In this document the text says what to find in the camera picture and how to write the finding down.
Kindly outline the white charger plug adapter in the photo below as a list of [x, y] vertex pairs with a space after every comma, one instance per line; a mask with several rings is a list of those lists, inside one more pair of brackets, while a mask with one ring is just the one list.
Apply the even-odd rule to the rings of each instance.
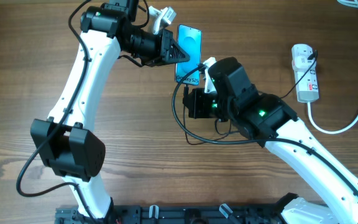
[[305, 72], [315, 63], [315, 54], [295, 56], [292, 60], [292, 68], [295, 72]]

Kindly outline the white power strip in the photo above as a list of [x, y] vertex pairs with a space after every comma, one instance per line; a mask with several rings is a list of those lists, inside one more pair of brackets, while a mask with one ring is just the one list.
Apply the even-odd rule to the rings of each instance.
[[296, 97], [300, 103], [311, 103], [319, 99], [318, 79], [316, 76], [317, 52], [309, 45], [295, 44], [291, 48], [292, 60], [295, 56], [315, 54], [315, 63], [305, 72], [295, 72]]

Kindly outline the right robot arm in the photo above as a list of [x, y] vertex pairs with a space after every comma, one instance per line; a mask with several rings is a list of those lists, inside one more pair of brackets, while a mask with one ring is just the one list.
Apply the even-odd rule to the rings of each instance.
[[234, 57], [211, 57], [201, 72], [214, 91], [195, 88], [183, 98], [193, 118], [230, 121], [245, 137], [287, 163], [324, 201], [339, 223], [358, 223], [358, 178], [309, 131], [280, 97], [259, 93]]

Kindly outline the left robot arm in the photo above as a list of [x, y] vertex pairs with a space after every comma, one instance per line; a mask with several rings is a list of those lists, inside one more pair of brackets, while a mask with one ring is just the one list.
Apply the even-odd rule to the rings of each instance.
[[44, 166], [63, 179], [78, 208], [70, 223], [119, 223], [100, 171], [105, 145], [94, 135], [94, 121], [109, 73], [120, 58], [138, 67], [189, 61], [168, 27], [176, 14], [171, 7], [147, 8], [144, 24], [135, 23], [137, 1], [110, 1], [90, 6], [80, 19], [80, 43], [60, 99], [47, 119], [35, 119], [30, 134]]

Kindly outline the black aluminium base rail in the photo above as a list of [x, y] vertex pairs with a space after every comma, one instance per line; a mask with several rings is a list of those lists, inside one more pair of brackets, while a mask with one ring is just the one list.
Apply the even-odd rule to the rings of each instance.
[[104, 218], [90, 218], [76, 207], [58, 208], [55, 223], [171, 224], [171, 223], [280, 223], [285, 221], [273, 204], [199, 207], [116, 205]]

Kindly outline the blue screen Galaxy smartphone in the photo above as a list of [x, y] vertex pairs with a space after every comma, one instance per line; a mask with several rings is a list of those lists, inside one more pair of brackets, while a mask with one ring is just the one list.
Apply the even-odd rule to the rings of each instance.
[[179, 82], [187, 73], [195, 69], [200, 64], [201, 41], [201, 30], [184, 24], [180, 24], [178, 26], [177, 42], [179, 46], [190, 56], [190, 59], [188, 62], [176, 64], [176, 82]]

